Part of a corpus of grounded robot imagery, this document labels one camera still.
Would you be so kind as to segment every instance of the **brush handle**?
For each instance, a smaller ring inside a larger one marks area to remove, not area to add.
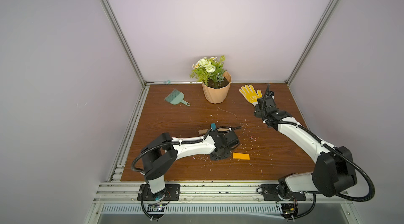
[[[183,104],[186,105],[186,106],[190,106],[190,105],[191,105],[191,104],[189,104],[188,102],[186,102],[185,100],[181,100],[180,102],[183,103]]]

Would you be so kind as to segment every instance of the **vent grille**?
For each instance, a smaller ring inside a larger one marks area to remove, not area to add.
[[[245,213],[261,213],[261,214],[279,214],[279,209],[275,204],[181,204],[163,207],[162,213],[173,214],[245,214]],[[149,212],[157,211],[156,208],[148,207]],[[143,214],[140,204],[104,204],[101,213],[126,213],[126,214]]]

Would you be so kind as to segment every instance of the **robotic arm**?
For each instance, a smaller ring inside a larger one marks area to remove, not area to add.
[[[320,139],[300,125],[288,112],[276,108],[274,93],[269,91],[269,85],[264,97],[257,101],[254,115],[262,118],[263,123],[269,127],[289,137],[316,164],[314,172],[292,174],[281,178],[275,192],[281,199],[288,200],[292,198],[293,192],[301,191],[319,192],[327,197],[340,196],[341,191],[357,183],[352,154],[347,148],[343,146],[337,148]]]
[[[228,158],[230,151],[240,143],[235,129],[238,128],[228,128],[224,131],[217,128],[209,130],[204,136],[192,138],[176,138],[171,137],[169,133],[163,133],[141,150],[141,154],[132,162],[131,168],[145,176],[152,193],[158,193],[164,190],[164,174],[175,160],[197,154],[210,155],[212,160]],[[165,151],[164,154],[161,154],[160,148]],[[140,158],[144,170],[134,166]]]

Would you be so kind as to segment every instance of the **soil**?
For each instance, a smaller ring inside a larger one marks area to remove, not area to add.
[[[228,84],[229,84],[229,81],[226,78],[225,78],[225,80],[222,81],[221,84],[220,84],[220,82],[217,83],[218,87],[215,87],[215,83],[213,82],[213,80],[211,80],[211,79],[208,80],[208,87],[215,88],[215,89],[223,88],[223,87],[227,86]]]

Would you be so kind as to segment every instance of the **yellow glove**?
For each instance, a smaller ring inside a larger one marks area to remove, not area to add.
[[[261,90],[257,90],[255,92],[254,86],[245,85],[239,89],[240,93],[246,98],[248,102],[253,104],[254,106],[258,104],[257,99],[262,97]]]

